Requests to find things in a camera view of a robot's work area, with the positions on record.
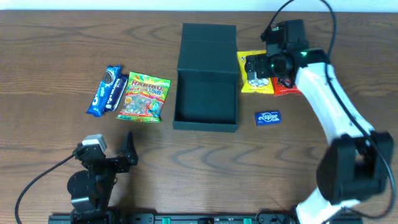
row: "red snack bag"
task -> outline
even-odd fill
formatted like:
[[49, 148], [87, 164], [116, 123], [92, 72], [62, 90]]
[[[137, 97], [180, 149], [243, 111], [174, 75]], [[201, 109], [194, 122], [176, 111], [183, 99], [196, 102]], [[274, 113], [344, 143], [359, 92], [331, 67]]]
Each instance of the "red snack bag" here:
[[288, 88], [290, 80], [287, 79], [274, 77], [272, 78], [272, 84], [274, 86], [274, 96], [282, 96], [289, 93], [301, 93], [301, 91], [297, 89], [296, 85], [293, 85], [292, 88]]

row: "open box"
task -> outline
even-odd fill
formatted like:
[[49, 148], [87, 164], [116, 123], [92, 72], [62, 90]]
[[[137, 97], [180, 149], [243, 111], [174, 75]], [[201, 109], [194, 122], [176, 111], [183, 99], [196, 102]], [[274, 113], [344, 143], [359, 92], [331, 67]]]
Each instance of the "open box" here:
[[177, 73], [174, 129], [237, 130], [236, 26], [184, 24]]

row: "dark blue wrapper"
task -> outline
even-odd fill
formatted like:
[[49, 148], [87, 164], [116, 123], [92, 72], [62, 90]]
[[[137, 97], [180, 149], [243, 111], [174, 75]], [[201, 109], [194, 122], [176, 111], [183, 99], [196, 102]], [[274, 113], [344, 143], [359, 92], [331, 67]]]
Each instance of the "dark blue wrapper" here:
[[114, 111], [119, 105], [120, 99], [123, 96], [123, 90], [127, 84], [127, 77], [121, 75], [113, 85], [113, 89], [105, 105], [105, 112]]
[[88, 114], [99, 117], [104, 113], [105, 105], [108, 102], [116, 80], [120, 76], [121, 69], [120, 65], [106, 67], [105, 75], [99, 84], [93, 102], [87, 110]]

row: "green clip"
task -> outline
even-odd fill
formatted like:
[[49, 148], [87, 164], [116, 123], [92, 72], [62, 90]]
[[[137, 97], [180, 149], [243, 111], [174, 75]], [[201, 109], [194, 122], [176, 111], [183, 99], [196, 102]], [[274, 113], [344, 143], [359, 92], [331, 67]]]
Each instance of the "green clip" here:
[[251, 218], [244, 218], [243, 224], [251, 224]]
[[162, 224], [171, 224], [172, 219], [171, 218], [162, 218]]

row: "wooden table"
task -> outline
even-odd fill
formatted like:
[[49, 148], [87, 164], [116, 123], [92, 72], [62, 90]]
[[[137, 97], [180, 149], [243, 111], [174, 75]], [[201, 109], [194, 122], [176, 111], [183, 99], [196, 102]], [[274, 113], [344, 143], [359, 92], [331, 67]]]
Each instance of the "wooden table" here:
[[[240, 94], [236, 133], [173, 130], [182, 23], [236, 24], [238, 49], [263, 49], [272, 12], [0, 11], [0, 222], [14, 223], [22, 189], [66, 158], [85, 136], [102, 133], [114, 156], [128, 130], [139, 164], [119, 174], [110, 205], [133, 212], [256, 213], [288, 210], [316, 187], [326, 139], [300, 95]], [[327, 13], [283, 12], [305, 19], [312, 47], [327, 49]], [[398, 141], [398, 15], [338, 13], [332, 62], [358, 111]], [[107, 64], [168, 78], [163, 122], [144, 124], [85, 114]], [[256, 127], [254, 113], [279, 110], [283, 122]], [[398, 158], [392, 162], [398, 173]], [[72, 210], [67, 181], [74, 159], [39, 180], [21, 203], [23, 223], [46, 223]], [[389, 191], [361, 209], [381, 211]], [[393, 223], [395, 210], [378, 223]]]

